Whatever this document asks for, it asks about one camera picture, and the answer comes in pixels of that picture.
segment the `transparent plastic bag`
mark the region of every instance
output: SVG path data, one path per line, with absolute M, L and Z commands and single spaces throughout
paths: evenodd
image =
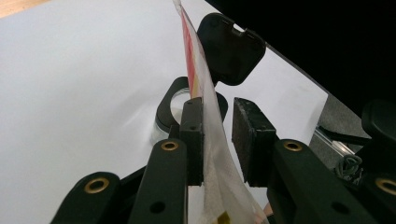
M 205 198 L 198 223 L 266 223 L 259 204 L 238 174 L 228 148 L 215 88 L 198 35 L 179 0 L 191 98 L 203 97 Z

